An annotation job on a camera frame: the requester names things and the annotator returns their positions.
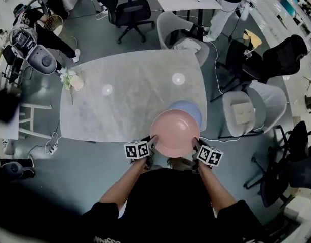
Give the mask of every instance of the pink plate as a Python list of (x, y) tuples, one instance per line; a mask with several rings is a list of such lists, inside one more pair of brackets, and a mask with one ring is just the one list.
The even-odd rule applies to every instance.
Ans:
[(193, 138), (199, 139), (200, 130), (195, 119), (183, 110), (167, 110), (155, 118), (151, 137), (158, 135), (156, 150), (167, 157), (183, 157), (193, 149)]

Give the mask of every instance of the black hat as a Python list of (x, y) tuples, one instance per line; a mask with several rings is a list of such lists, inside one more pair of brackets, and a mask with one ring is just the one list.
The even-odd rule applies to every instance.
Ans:
[(21, 9), (24, 9), (26, 6), (24, 4), (18, 4), (13, 10), (13, 14), (16, 15)]

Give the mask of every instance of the floor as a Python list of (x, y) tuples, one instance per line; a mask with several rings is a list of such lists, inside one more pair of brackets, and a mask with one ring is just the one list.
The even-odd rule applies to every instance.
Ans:
[[(156, 0), (148, 1), (151, 10), (161, 9)], [(157, 31), (150, 25), (140, 28), (147, 37), (145, 43), (141, 42), (140, 36), (135, 31), (130, 31), (122, 39), (122, 44), (118, 45), (116, 39), (124, 28), (117, 29), (109, 23), (107, 17), (96, 20), (94, 13), (95, 9), (90, 0), (79, 0), (71, 11), (69, 19), (64, 22), (67, 32), (75, 36), (79, 42), (81, 56), (77, 64), (118, 53), (160, 49)], [(159, 13), (161, 11), (153, 12), (151, 18), (155, 21)], [(186, 12), (178, 12), (178, 14), (186, 15)], [(210, 24), (212, 14), (212, 10), (204, 12), (204, 25)], [(191, 15), (195, 16), (197, 12), (193, 11)], [(236, 15), (232, 15), (223, 33), (229, 35), (236, 22)], [(251, 16), (247, 21), (238, 23), (233, 38), (241, 38), (245, 28), (263, 40), (263, 44), (256, 50), (258, 53), (262, 54), (268, 49), (267, 42)], [(217, 60), (225, 62), (228, 39), (221, 35), (214, 44), (218, 51)], [(214, 68), (216, 51), (213, 45), (209, 44), (209, 47), (210, 55), (202, 66), (207, 93), (208, 123), (207, 129), (201, 135), (209, 139), (216, 139), (224, 123), (224, 116), (220, 100), (210, 103), (212, 96), (218, 94), (218, 89)], [(68, 68), (74, 66), (74, 63), (68, 59), (65, 60), (65, 64)], [(229, 79), (230, 76), (226, 70), (218, 70), (218, 80), (221, 84), (226, 83)], [(274, 78), (270, 82), (285, 90), (281, 78)], [(34, 72), (32, 80), (24, 84), (25, 102), (52, 106), (52, 110), (35, 110), (34, 127), (37, 132), (52, 134), (57, 129), (61, 90), (62, 83), (57, 75), (43, 76)], [(292, 129), (293, 122), (289, 106), (279, 124), (286, 131)], [(34, 146), (44, 146), (45, 143), (45, 139), (33, 136), (28, 136), (25, 140), (19, 139), (16, 141), (15, 156), (16, 158), (26, 158), (27, 153)], [(250, 177), (259, 173), (258, 167), (250, 162), (251, 157), (256, 154), (261, 162), (266, 164), (267, 148), (275, 143), (276, 136), (273, 131), (258, 137), (242, 138), (237, 142), (211, 142), (211, 145), (224, 152), (220, 166), (213, 168), (215, 175), (236, 200), (244, 199), (248, 203), (262, 223), (266, 223), (278, 213), (281, 202), (277, 201), (271, 207), (265, 208), (261, 197), (257, 195), (259, 187), (245, 190), (243, 184)], [(94, 202), (98, 201), (130, 166), (124, 158), (122, 143), (93, 144), (61, 138), (53, 156), (45, 154), (44, 150), (44, 147), (36, 147), (31, 152), (36, 160), (36, 177), (24, 180), (22, 183), (44, 197), (79, 213), (87, 211)], [(156, 164), (164, 165), (165, 162), (164, 157), (155, 156)]]

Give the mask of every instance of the black and white cube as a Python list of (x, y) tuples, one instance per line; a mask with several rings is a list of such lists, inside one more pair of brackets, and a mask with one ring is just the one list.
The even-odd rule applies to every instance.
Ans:
[(218, 149), (212, 146), (207, 147), (203, 145), (201, 146), (196, 159), (209, 166), (218, 166), (222, 156), (223, 152), (219, 151)]
[(147, 141), (132, 141), (124, 144), (127, 159), (140, 159), (150, 156)]

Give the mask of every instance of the marble table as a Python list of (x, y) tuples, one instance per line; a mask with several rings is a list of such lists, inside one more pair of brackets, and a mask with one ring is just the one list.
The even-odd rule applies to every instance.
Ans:
[(72, 68), (81, 90), (62, 90), (64, 138), (127, 142), (150, 135), (158, 114), (178, 100), (198, 105), (206, 128), (207, 104), (200, 66), (187, 50), (150, 50), (96, 59)]
[[(183, 10), (198, 10), (197, 24), (202, 26), (203, 9), (222, 9), (222, 6), (216, 0), (157, 0), (164, 11), (183, 11)], [(197, 29), (197, 39), (203, 41), (203, 31)]]

